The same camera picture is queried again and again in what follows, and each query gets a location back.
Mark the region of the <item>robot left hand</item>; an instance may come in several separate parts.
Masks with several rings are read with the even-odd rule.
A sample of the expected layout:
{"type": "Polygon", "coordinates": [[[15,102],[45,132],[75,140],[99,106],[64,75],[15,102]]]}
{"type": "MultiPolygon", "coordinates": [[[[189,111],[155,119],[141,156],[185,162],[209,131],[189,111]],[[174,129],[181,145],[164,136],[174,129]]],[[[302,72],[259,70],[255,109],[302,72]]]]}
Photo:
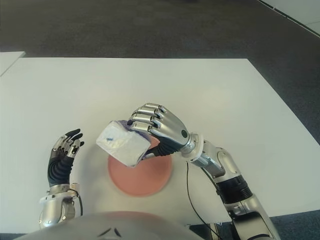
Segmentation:
{"type": "Polygon", "coordinates": [[[47,180],[50,188],[70,183],[74,159],[85,144],[81,141],[82,136],[78,128],[62,135],[53,145],[47,166],[47,180]]]}

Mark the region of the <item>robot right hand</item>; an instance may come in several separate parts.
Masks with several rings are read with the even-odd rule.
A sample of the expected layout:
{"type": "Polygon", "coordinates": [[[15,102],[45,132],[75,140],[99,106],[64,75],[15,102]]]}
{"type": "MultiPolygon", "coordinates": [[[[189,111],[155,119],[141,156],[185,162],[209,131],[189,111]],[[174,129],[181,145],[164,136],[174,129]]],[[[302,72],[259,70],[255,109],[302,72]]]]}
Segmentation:
{"type": "Polygon", "coordinates": [[[127,121],[132,131],[149,134],[159,143],[143,159],[163,157],[180,152],[189,154],[195,148],[192,135],[184,123],[163,105],[146,103],[136,109],[127,121]]]}

